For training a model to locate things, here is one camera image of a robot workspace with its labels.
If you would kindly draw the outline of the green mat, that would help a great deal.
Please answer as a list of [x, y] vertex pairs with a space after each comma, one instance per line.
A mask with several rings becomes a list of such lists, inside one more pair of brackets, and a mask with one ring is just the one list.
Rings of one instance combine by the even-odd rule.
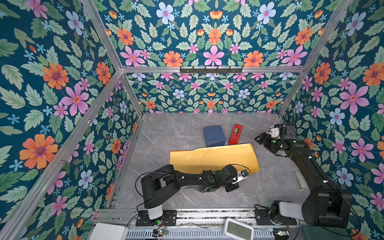
[[350, 240], [350, 237], [331, 233], [321, 227], [304, 225], [300, 227], [304, 240]]

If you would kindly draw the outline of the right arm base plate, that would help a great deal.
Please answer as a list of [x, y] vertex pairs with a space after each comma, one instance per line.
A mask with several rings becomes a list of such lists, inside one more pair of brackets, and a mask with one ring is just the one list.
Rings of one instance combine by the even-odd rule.
[[259, 226], [267, 226], [267, 225], [275, 225], [275, 226], [297, 226], [298, 221], [293, 218], [282, 217], [277, 215], [271, 215], [271, 210], [266, 208], [256, 208], [254, 210], [255, 219], [257, 225]]

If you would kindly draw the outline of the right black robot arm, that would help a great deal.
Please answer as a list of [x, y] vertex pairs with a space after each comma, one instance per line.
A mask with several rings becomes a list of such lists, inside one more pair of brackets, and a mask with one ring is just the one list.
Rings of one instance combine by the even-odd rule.
[[260, 134], [255, 141], [273, 154], [278, 151], [285, 152], [287, 158], [298, 167], [310, 190], [309, 196], [302, 204], [274, 201], [270, 209], [273, 222], [296, 219], [315, 227], [347, 227], [353, 197], [327, 176], [312, 157], [305, 141], [292, 138], [275, 139], [267, 133]]

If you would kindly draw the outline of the red tape dispenser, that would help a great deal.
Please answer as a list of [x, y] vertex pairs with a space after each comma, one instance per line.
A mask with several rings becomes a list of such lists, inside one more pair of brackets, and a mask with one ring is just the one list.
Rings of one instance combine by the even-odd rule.
[[238, 144], [239, 138], [240, 138], [241, 133], [242, 133], [242, 129], [243, 129], [243, 126], [237, 125], [237, 124], [234, 125], [230, 140], [228, 142], [229, 145], [237, 145]]

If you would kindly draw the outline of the white box device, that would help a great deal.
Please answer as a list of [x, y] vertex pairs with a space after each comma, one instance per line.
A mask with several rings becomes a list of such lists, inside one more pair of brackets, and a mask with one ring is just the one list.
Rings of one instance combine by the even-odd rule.
[[91, 232], [90, 240], [125, 240], [129, 228], [120, 225], [97, 223]]

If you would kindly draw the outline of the white stapler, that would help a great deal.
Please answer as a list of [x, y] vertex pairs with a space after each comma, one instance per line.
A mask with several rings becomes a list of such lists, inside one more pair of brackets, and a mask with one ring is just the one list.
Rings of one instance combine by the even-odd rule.
[[294, 172], [295, 182], [297, 185], [297, 188], [300, 192], [304, 191], [308, 186], [305, 178], [303, 177], [302, 173], [296, 171]]

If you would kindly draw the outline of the black hook rail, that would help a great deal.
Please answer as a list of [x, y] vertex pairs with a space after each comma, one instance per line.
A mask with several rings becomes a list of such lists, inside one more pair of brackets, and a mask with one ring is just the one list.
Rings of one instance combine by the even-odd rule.
[[237, 74], [242, 72], [242, 67], [180, 67], [180, 73], [186, 74]]

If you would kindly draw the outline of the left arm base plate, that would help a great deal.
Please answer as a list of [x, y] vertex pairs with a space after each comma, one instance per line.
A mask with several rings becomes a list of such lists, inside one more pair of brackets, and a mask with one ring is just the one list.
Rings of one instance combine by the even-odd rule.
[[148, 211], [141, 210], [139, 211], [136, 226], [137, 227], [160, 227], [160, 226], [170, 226], [174, 227], [177, 221], [177, 211], [176, 210], [164, 210], [163, 215], [157, 219], [151, 220], [149, 217]]

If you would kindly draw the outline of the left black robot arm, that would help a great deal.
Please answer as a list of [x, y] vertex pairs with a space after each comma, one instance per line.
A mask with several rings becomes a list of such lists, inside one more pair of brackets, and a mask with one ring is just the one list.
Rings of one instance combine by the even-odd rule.
[[239, 188], [239, 182], [249, 177], [250, 171], [238, 171], [235, 165], [226, 165], [218, 171], [203, 171], [200, 174], [187, 174], [175, 170], [173, 165], [166, 165], [156, 171], [141, 175], [142, 192], [150, 220], [157, 220], [163, 216], [163, 204], [184, 189], [191, 189], [201, 193], [215, 192], [225, 188], [231, 192]]

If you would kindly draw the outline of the white timer display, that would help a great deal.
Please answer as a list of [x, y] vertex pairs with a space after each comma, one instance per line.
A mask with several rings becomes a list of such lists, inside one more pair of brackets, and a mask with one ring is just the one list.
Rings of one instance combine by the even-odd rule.
[[232, 218], [226, 218], [224, 223], [224, 235], [233, 240], [253, 240], [255, 230], [250, 225]]

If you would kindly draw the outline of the yellow orange wrapping paper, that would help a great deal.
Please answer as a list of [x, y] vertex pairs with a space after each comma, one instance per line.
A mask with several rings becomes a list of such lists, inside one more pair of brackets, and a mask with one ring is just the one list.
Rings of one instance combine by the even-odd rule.
[[200, 174], [208, 170], [218, 171], [227, 165], [233, 165], [237, 171], [249, 170], [251, 174], [260, 171], [252, 144], [172, 151], [170, 164], [176, 171], [188, 174]]

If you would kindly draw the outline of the blue gift box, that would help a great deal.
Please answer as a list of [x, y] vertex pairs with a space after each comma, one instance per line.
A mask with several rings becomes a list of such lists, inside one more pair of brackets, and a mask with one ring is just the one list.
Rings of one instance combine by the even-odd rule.
[[208, 148], [224, 146], [226, 143], [226, 137], [221, 126], [205, 127], [203, 133]]

